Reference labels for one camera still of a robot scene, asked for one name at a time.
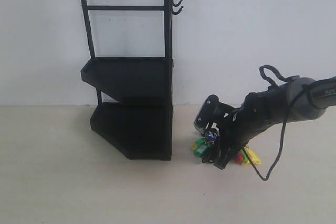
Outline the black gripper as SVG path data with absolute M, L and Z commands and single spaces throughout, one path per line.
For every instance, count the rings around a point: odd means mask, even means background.
M 219 131 L 214 166 L 225 169 L 238 151 L 265 131 L 263 100 L 246 99 L 240 107 L 235 108 L 220 102 L 217 95 L 211 94 L 205 99 L 193 125 L 199 133 L 204 133 L 213 123 L 216 123 Z

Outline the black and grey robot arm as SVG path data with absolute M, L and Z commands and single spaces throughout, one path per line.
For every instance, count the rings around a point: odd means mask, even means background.
M 274 125 L 315 120 L 335 105 L 335 78 L 296 78 L 266 91 L 250 92 L 235 108 L 209 95 L 193 125 L 205 138 L 203 163 L 224 169 L 254 137 Z

